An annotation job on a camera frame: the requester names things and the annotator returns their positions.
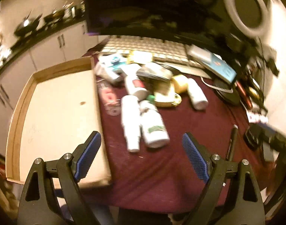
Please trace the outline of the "white rounded bottle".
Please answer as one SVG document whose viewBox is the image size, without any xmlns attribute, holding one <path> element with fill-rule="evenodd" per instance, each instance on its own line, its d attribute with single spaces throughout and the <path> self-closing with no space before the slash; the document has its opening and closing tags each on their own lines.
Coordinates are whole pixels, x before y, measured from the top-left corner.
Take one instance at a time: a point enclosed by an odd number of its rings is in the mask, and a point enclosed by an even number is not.
<svg viewBox="0 0 286 225">
<path fill-rule="evenodd" d="M 187 92 L 194 109 L 202 111 L 207 108 L 209 102 L 205 94 L 203 93 L 202 89 L 199 87 L 197 82 L 192 78 L 188 78 Z"/>
</svg>

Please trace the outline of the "white bottle green label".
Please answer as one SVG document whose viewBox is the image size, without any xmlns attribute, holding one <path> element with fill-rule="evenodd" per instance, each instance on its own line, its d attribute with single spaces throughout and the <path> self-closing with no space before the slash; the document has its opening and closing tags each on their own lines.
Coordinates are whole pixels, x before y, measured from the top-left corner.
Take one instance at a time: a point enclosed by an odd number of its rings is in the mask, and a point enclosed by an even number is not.
<svg viewBox="0 0 286 225">
<path fill-rule="evenodd" d="M 170 138 L 161 114 L 155 105 L 155 97 L 148 95 L 139 102 L 141 134 L 148 148 L 162 148 Z"/>
</svg>

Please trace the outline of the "tall white slim bottle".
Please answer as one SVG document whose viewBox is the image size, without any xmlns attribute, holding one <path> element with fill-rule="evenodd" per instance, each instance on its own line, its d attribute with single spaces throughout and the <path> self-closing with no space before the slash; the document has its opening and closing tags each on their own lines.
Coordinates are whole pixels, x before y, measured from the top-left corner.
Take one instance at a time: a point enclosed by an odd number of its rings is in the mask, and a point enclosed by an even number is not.
<svg viewBox="0 0 286 225">
<path fill-rule="evenodd" d="M 121 124 L 127 150 L 131 153 L 139 152 L 140 144 L 140 109 L 138 98 L 134 95 L 126 95 L 121 99 Z"/>
</svg>

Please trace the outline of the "yellow round jar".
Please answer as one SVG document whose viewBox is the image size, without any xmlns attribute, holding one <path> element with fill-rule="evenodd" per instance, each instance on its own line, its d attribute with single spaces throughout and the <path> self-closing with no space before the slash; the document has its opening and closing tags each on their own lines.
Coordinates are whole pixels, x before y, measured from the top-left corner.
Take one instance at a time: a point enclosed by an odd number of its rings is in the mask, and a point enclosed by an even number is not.
<svg viewBox="0 0 286 225">
<path fill-rule="evenodd" d="M 176 75 L 171 78 L 171 81 L 174 85 L 175 92 L 181 94 L 187 90 L 188 87 L 188 78 L 185 75 Z"/>
</svg>

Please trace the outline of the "floral hand cream tube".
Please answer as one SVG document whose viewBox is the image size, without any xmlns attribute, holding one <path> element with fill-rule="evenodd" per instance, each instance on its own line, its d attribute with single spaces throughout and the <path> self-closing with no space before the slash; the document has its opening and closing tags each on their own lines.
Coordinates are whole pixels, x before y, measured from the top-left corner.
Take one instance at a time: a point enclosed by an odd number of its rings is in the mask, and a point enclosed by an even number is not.
<svg viewBox="0 0 286 225">
<path fill-rule="evenodd" d="M 95 65 L 94 71 L 98 77 L 101 77 L 112 85 L 118 85 L 123 81 L 123 78 L 119 74 L 105 66 L 104 63 L 98 62 Z"/>
</svg>

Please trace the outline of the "white pill bottle red label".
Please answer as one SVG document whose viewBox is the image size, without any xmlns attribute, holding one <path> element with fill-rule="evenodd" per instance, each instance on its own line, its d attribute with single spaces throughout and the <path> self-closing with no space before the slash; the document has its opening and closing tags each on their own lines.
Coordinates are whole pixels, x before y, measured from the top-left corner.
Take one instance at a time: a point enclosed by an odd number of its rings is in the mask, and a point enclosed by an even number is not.
<svg viewBox="0 0 286 225">
<path fill-rule="evenodd" d="M 127 93 L 136 96 L 139 101 L 143 101 L 149 95 L 149 91 L 136 74 L 140 68 L 141 66 L 138 64 L 124 64 L 121 66 Z"/>
</svg>

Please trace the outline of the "black foil pouch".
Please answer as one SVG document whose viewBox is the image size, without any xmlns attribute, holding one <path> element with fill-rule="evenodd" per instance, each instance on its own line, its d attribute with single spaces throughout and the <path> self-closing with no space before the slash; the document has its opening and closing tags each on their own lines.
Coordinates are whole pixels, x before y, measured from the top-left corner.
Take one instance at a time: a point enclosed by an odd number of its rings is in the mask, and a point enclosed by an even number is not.
<svg viewBox="0 0 286 225">
<path fill-rule="evenodd" d="M 153 80 L 159 80 L 168 82 L 171 80 L 173 73 L 171 70 L 163 67 L 155 62 L 150 62 L 142 66 L 136 75 L 141 78 L 149 78 Z"/>
</svg>

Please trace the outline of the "teal cartoon tissue pack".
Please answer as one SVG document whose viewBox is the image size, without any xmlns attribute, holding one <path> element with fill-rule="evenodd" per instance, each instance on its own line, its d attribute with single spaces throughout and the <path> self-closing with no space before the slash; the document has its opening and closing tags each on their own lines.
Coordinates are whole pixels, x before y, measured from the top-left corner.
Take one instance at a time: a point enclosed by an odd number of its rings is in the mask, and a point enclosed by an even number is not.
<svg viewBox="0 0 286 225">
<path fill-rule="evenodd" d="M 111 55 L 102 55 L 99 57 L 99 62 L 105 68 L 112 70 L 113 72 L 118 72 L 121 66 L 125 65 L 127 59 L 119 53 Z"/>
</svg>

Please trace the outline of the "yellow snack packet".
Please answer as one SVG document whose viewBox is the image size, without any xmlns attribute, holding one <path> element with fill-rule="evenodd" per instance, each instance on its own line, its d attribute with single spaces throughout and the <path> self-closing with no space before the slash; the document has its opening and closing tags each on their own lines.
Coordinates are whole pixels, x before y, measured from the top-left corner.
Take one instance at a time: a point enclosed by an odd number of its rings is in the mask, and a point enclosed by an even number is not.
<svg viewBox="0 0 286 225">
<path fill-rule="evenodd" d="M 127 64 L 144 65 L 153 61 L 153 54 L 144 51 L 132 51 L 127 57 Z"/>
</svg>

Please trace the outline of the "black pen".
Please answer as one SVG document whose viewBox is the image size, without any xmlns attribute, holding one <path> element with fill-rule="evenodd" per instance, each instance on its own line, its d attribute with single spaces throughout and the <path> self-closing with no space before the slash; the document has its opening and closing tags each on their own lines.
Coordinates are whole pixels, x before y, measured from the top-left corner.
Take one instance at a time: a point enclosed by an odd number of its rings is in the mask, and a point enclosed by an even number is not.
<svg viewBox="0 0 286 225">
<path fill-rule="evenodd" d="M 237 143 L 237 137 L 238 137 L 238 126 L 233 125 L 232 131 L 230 134 L 230 143 L 229 143 L 229 149 L 227 151 L 226 161 L 233 160 L 235 147 Z"/>
</svg>

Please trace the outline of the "maroon cloth mat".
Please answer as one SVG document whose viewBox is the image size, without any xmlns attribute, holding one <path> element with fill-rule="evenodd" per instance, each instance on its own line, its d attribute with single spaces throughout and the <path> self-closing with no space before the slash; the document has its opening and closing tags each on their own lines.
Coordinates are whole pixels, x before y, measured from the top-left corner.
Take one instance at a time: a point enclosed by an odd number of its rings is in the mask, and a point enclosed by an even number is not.
<svg viewBox="0 0 286 225">
<path fill-rule="evenodd" d="M 105 107 L 100 106 L 111 184 L 83 189 L 83 195 L 89 201 L 125 209 L 156 213 L 190 211 L 204 188 L 204 182 L 198 179 L 185 154 L 183 134 L 192 133 L 211 153 L 224 158 L 234 125 L 239 129 L 234 161 L 248 160 L 259 188 L 266 188 L 273 165 L 263 160 L 260 151 L 251 151 L 247 147 L 243 139 L 249 126 L 245 109 L 224 103 L 204 85 L 202 90 L 209 101 L 205 111 L 193 109 L 188 95 L 182 95 L 179 106 L 159 111 L 170 138 L 169 144 L 149 149 L 142 143 L 137 153 L 127 150 L 121 118 L 108 115 Z"/>
</svg>

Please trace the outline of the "cardboard box tray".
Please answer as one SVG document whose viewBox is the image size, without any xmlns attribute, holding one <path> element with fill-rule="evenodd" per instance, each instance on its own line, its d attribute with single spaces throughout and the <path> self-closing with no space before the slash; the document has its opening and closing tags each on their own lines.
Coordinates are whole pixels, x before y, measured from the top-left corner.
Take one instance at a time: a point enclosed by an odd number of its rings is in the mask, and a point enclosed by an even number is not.
<svg viewBox="0 0 286 225">
<path fill-rule="evenodd" d="M 30 76 L 9 127 L 8 181 L 24 184 L 35 158 L 55 160 L 102 131 L 93 63 L 82 57 Z"/>
</svg>

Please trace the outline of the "blue notebook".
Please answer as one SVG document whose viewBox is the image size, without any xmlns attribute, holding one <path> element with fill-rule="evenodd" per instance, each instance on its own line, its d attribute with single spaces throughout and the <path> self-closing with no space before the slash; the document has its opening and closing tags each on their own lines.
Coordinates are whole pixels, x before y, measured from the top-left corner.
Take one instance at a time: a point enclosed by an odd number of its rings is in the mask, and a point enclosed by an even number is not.
<svg viewBox="0 0 286 225">
<path fill-rule="evenodd" d="M 232 84 L 236 79 L 236 71 L 212 52 L 195 45 L 191 45 L 187 48 L 187 54 L 224 82 Z"/>
</svg>

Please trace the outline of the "black computer monitor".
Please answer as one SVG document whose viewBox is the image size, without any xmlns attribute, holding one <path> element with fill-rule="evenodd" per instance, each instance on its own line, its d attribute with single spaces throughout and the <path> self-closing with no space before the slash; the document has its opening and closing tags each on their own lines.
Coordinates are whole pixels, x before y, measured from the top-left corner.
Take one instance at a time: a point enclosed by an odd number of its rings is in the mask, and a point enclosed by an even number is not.
<svg viewBox="0 0 286 225">
<path fill-rule="evenodd" d="M 225 20 L 214 11 L 218 0 L 84 0 L 87 29 L 94 35 L 154 37 L 206 33 Z"/>
</svg>

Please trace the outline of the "black wok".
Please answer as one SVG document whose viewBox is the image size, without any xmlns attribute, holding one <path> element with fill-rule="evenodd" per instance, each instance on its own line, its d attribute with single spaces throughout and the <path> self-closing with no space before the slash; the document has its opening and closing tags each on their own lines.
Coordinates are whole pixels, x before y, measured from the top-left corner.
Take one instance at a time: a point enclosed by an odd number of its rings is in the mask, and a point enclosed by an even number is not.
<svg viewBox="0 0 286 225">
<path fill-rule="evenodd" d="M 22 22 L 15 28 L 14 35 L 17 38 L 25 37 L 29 33 L 33 33 L 39 25 L 40 19 L 42 14 L 38 15 L 37 17 L 30 17 L 31 12 L 24 17 Z"/>
</svg>

